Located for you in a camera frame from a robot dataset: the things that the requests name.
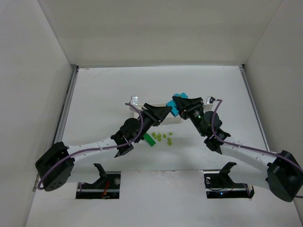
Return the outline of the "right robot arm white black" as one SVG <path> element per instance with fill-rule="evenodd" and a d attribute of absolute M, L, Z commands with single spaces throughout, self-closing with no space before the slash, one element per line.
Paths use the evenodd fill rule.
<path fill-rule="evenodd" d="M 204 111 L 202 98 L 173 96 L 179 116 L 190 119 L 198 133 L 205 138 L 206 147 L 220 155 L 230 156 L 254 168 L 247 171 L 235 162 L 227 163 L 220 175 L 234 183 L 248 183 L 270 190 L 279 199 L 292 202 L 303 185 L 303 169 L 293 154 L 252 148 L 221 129 L 222 121 L 216 111 Z"/>

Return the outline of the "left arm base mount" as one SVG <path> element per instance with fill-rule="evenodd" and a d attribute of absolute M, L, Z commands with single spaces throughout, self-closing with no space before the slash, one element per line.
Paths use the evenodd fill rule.
<path fill-rule="evenodd" d="M 119 199 L 121 172 L 106 172 L 101 164 L 94 166 L 99 172 L 99 177 L 93 183 L 78 183 L 76 199 Z"/>

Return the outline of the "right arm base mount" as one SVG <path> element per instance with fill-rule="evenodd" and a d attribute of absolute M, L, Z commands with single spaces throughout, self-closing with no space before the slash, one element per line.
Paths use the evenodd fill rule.
<path fill-rule="evenodd" d="M 204 171 L 205 191 L 208 199 L 252 199 L 254 187 L 245 183 L 234 183 L 229 177 L 231 169 L 236 165 L 228 162 L 222 169 Z"/>

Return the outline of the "green lego brick stack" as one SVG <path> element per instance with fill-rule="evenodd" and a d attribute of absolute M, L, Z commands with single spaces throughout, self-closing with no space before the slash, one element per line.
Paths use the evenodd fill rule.
<path fill-rule="evenodd" d="M 148 133 L 145 133 L 143 138 L 145 142 L 151 147 L 153 147 L 156 144 L 155 140 Z"/>

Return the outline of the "teal lego brick stack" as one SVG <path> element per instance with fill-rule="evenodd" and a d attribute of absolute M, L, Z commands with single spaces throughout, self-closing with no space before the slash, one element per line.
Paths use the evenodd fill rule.
<path fill-rule="evenodd" d="M 176 93 L 173 96 L 181 97 L 181 98 L 188 98 L 188 96 L 187 96 L 186 93 Z M 173 99 L 171 99 L 169 102 L 167 102 L 166 106 L 170 106 L 171 107 L 170 113 L 173 115 L 173 117 L 178 117 L 179 111 L 177 109 L 177 104 L 176 104 L 176 102 Z"/>

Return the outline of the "white three-compartment tray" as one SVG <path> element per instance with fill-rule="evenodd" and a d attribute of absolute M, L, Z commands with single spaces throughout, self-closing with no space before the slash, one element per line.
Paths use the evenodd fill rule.
<path fill-rule="evenodd" d="M 159 103 L 159 104 L 152 104 L 153 106 L 156 107 L 165 107 L 165 103 Z M 132 109 L 131 107 L 129 108 L 130 111 L 133 112 L 133 117 L 138 118 L 139 114 Z M 211 111 L 214 110 L 214 104 L 204 104 L 204 111 Z M 182 123 L 183 119 L 180 116 L 174 117 L 171 113 L 167 115 L 167 117 L 164 119 L 164 121 L 161 123 L 161 125 L 170 125 L 170 124 L 180 124 Z"/>

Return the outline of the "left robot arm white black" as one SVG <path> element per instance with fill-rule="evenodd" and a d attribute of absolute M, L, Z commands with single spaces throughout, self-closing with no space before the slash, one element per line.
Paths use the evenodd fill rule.
<path fill-rule="evenodd" d="M 38 190 L 46 192 L 54 191 L 63 186 L 71 176 L 75 163 L 104 154 L 111 150 L 117 150 L 115 157 L 126 155 L 131 151 L 133 143 L 144 139 L 144 134 L 151 128 L 159 126 L 169 115 L 172 107 L 153 106 L 145 103 L 143 109 L 139 109 L 131 103 L 126 103 L 139 114 L 139 118 L 129 118 L 120 127 L 119 131 L 100 141 L 67 146 L 59 141 L 53 144 L 35 163 L 40 181 Z"/>

